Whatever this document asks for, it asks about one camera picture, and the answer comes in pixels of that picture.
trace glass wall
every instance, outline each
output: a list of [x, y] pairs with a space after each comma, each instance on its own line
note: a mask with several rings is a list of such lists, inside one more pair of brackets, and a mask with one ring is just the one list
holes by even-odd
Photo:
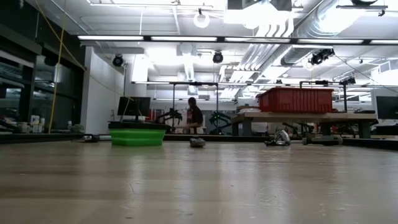
[[19, 101], [21, 98], [21, 87], [0, 81], [0, 118], [7, 122], [19, 120]]
[[[34, 62], [5, 54], [0, 55], [0, 132], [48, 133], [55, 84], [52, 133], [68, 133], [70, 123], [80, 123], [82, 70], [70, 63], [57, 65], [55, 54], [38, 55]], [[33, 128], [34, 121], [40, 130]], [[21, 130], [22, 124], [28, 128]]]

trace wooden floor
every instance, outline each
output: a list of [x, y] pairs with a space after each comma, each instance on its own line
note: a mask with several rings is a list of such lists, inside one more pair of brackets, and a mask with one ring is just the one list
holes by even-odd
[[398, 223], [392, 151], [14, 144], [0, 174], [1, 224]]

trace table leg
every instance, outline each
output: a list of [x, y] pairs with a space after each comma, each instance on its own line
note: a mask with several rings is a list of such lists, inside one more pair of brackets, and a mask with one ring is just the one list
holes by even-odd
[[331, 125], [330, 124], [321, 124], [321, 133], [324, 136], [330, 136], [331, 131], [330, 131]]
[[232, 124], [232, 136], [239, 136], [239, 123]]
[[370, 139], [371, 138], [371, 126], [367, 121], [360, 122], [358, 124], [359, 138]]
[[243, 119], [243, 136], [251, 136], [251, 118]]

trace black tray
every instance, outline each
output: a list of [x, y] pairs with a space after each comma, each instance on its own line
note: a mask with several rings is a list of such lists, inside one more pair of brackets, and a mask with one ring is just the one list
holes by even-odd
[[166, 130], [167, 125], [164, 124], [152, 124], [152, 123], [135, 123], [135, 122], [119, 122], [110, 121], [108, 124], [109, 129], [153, 129], [153, 130]]

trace table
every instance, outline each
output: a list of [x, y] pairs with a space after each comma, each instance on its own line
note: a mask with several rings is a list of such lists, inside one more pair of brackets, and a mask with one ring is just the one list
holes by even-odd
[[377, 119], [375, 114], [360, 113], [271, 113], [271, 112], [247, 112], [238, 114], [232, 118], [233, 136], [239, 135], [239, 123], [243, 124], [243, 136], [251, 136], [252, 122], [270, 123], [320, 123], [324, 135], [330, 135], [332, 124], [353, 123], [359, 126], [359, 138], [371, 137], [371, 123]]

